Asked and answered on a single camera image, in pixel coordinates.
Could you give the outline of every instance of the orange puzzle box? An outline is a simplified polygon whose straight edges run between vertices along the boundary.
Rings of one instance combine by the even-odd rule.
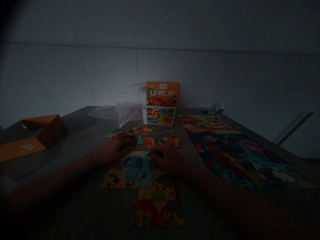
[[[180,83],[178,82],[147,82],[147,106],[178,105]]]

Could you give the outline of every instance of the clear plastic wrap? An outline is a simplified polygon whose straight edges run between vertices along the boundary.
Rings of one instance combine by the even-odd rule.
[[[142,106],[130,102],[117,103],[115,106],[97,107],[88,116],[105,120],[119,119],[119,127],[130,121],[143,119]]]
[[[100,118],[105,120],[117,119],[118,113],[116,106],[101,106],[97,107],[88,114],[89,117]]]
[[[143,119],[142,107],[138,103],[122,102],[116,104],[118,113],[119,127],[130,121]]]

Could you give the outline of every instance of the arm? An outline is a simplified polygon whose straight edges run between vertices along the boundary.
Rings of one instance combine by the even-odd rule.
[[[158,152],[162,152],[163,158],[159,157]],[[254,191],[243,189],[188,163],[173,146],[155,146],[148,155],[168,173],[194,183],[212,206],[227,216],[232,225],[247,238],[316,237],[305,223],[272,206],[270,202],[257,198]]]
[[[39,204],[70,188],[89,170],[120,160],[134,149],[136,142],[135,136],[118,133],[97,151],[5,195],[2,202],[7,216],[14,219],[27,217]]]

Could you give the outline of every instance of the cardboard box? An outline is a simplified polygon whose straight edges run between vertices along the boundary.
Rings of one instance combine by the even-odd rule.
[[[178,82],[147,82],[147,105],[176,107],[180,92]]]
[[[47,149],[62,128],[58,114],[20,120],[0,133],[0,162]]]

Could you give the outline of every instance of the hand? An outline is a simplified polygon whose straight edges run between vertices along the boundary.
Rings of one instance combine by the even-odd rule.
[[[184,175],[187,168],[191,165],[172,145],[154,146],[148,153],[148,156],[171,175]]]
[[[101,148],[93,152],[97,164],[108,164],[120,160],[124,155],[131,152],[137,139],[133,135],[117,133]]]

